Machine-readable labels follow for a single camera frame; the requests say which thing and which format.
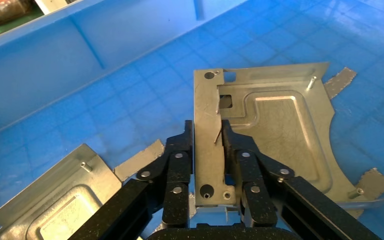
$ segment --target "metal scrap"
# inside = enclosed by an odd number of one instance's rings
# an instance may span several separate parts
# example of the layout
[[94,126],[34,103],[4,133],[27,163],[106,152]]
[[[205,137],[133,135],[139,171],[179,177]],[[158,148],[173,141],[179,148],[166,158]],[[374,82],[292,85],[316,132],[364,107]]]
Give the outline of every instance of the metal scrap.
[[122,164],[114,168],[114,174],[120,181],[126,181],[130,176],[137,173],[146,165],[152,163],[155,159],[160,157],[164,152],[164,145],[159,139],[153,144],[149,145],[144,150],[136,153]]
[[344,67],[336,76],[329,79],[324,84],[327,96],[329,99],[333,99],[338,95],[346,86],[348,86],[354,79],[357,73],[348,67]]

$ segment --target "metal sheet part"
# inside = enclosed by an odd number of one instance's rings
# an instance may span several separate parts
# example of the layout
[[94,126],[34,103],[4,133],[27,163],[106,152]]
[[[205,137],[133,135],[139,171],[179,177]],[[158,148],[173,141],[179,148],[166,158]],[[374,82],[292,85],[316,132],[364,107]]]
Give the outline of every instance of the metal sheet part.
[[222,138],[222,117],[219,111],[218,87],[225,83],[223,69],[194,72],[194,147],[195,193],[203,186],[213,189],[207,194],[196,194],[197,206],[233,205],[235,187],[225,184],[225,157]]
[[348,67],[344,67],[340,73],[329,79],[324,84],[327,96],[329,99],[333,99],[338,95],[346,86],[348,86],[354,79],[357,73]]
[[114,169],[114,174],[120,179],[120,181],[126,181],[130,176],[137,173],[140,169],[146,167],[146,165],[152,163],[164,152],[164,145],[159,139],[153,144],[149,145],[144,150],[138,152],[136,155],[129,158],[127,161],[118,165]]
[[[202,134],[200,131],[197,135],[197,129],[200,130],[197,116],[211,119],[205,123],[205,139],[209,144],[219,130],[220,122],[215,111],[219,99],[230,96],[231,104],[224,102],[220,105],[221,117],[230,121],[236,133],[252,136],[262,153],[294,169],[297,176],[304,177],[335,202],[367,200],[364,195],[348,199],[348,192],[355,187],[345,177],[332,153],[329,128],[334,110],[321,81],[328,65],[310,63],[195,71],[195,147]],[[215,71],[220,72],[214,77],[217,80],[205,79],[206,73]],[[224,74],[234,74],[235,81],[223,83]],[[197,106],[197,98],[201,96],[206,97],[201,98],[202,105]],[[215,144],[212,148],[195,148],[195,155],[205,156],[206,161],[204,169],[195,168],[196,193],[208,181],[205,175],[217,175],[220,182],[224,174],[221,173],[224,171],[224,164],[219,160],[221,155],[214,157],[214,148]],[[195,159],[195,164],[203,161]],[[218,192],[224,189],[226,187],[222,186]],[[196,196],[198,207],[222,202],[209,203]]]
[[0,208],[0,239],[68,239],[120,187],[82,144]]

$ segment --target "screw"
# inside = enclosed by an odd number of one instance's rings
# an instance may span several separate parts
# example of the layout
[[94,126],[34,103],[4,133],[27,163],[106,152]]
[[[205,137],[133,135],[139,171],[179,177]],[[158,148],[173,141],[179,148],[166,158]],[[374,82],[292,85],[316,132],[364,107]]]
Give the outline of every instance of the screw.
[[86,170],[86,172],[90,173],[92,172],[92,167],[89,166],[86,162],[82,161],[80,163],[80,167],[82,167],[84,170]]
[[173,193],[174,194],[179,194],[181,192],[182,192],[182,188],[181,187],[177,186],[177,187],[173,188]]
[[310,80],[310,83],[308,84],[307,86],[307,90],[311,89],[314,85],[314,82],[316,81],[317,77],[316,76],[313,76]]
[[358,196],[361,196],[364,194],[364,190],[360,187],[348,192],[348,198],[349,199],[355,199]]
[[289,170],[288,169],[281,169],[280,173],[283,174],[283,175],[288,175],[289,174]]
[[251,192],[253,193],[259,193],[260,192],[260,188],[258,186],[252,186],[251,187]]
[[151,173],[149,171],[144,171],[144,172],[142,172],[142,174],[140,176],[143,177],[143,178],[147,178],[150,175],[151,175]]

